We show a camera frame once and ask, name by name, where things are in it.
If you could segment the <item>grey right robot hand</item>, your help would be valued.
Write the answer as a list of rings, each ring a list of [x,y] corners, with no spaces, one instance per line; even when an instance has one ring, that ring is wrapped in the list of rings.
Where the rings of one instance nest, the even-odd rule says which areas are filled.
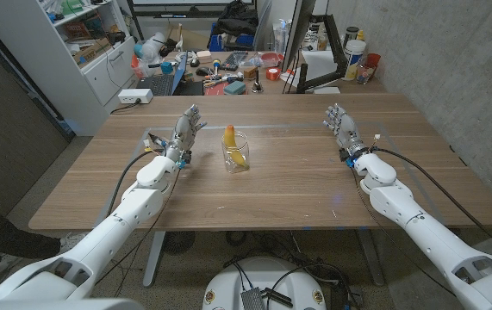
[[[368,150],[368,147],[361,140],[356,123],[346,110],[337,103],[327,108],[326,116],[327,119],[323,121],[323,125],[328,127],[336,138],[340,160],[347,162],[348,165],[353,165]]]

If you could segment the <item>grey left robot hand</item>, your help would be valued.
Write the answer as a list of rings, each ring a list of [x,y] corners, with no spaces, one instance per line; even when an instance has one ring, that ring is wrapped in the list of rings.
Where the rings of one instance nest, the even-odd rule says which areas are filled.
[[[165,148],[167,158],[177,162],[191,149],[195,143],[197,132],[207,125],[206,121],[200,121],[201,117],[198,106],[192,104],[177,119]]]

